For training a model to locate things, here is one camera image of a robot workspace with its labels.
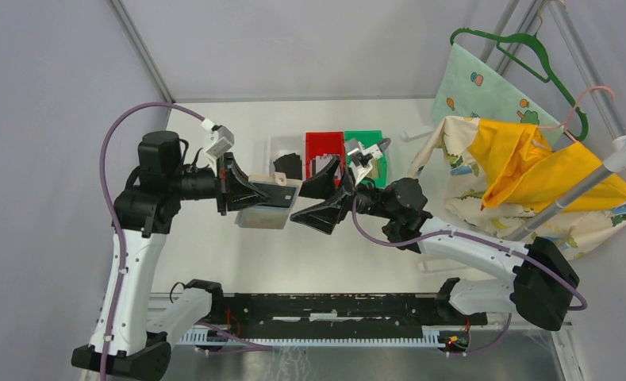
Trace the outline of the beige card holder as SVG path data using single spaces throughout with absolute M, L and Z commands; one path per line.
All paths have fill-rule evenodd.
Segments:
M 274 172 L 270 176 L 250 175 L 248 179 L 252 185 L 264 191 L 270 200 L 241 210 L 235 224 L 243 229 L 284 229 L 303 181 L 288 179 L 282 172 Z

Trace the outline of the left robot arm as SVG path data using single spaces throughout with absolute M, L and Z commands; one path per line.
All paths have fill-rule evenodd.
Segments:
M 185 201 L 212 199 L 219 214 L 257 206 L 267 194 L 250 183 L 232 154 L 233 136 L 218 127 L 206 138 L 205 167 L 187 163 L 188 144 L 172 131 L 146 134 L 139 163 L 125 189 L 107 203 L 113 218 L 113 265 L 95 331 L 71 357 L 73 366 L 101 379 L 162 379 L 173 347 L 200 320 L 225 315 L 222 286 L 193 279 L 181 296 L 153 320 L 148 304 L 161 252 Z

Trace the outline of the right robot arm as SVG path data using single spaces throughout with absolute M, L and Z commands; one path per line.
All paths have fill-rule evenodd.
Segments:
M 360 214 L 385 218 L 382 239 L 362 227 L 357 230 L 375 244 L 442 257 L 487 274 L 486 280 L 444 282 L 434 303 L 441 322 L 454 324 L 476 313 L 518 314 L 538 328 L 559 331 L 568 312 L 587 307 L 578 292 L 578 275 L 553 241 L 536 237 L 526 244 L 456 227 L 425 210 L 428 200 L 417 179 L 401 178 L 379 188 L 356 182 L 354 172 L 345 170 L 335 182 L 338 166 L 334 159 L 304 182 L 319 183 L 325 190 L 320 203 L 292 214 L 290 220 L 331 234 L 346 216 L 355 225 Z

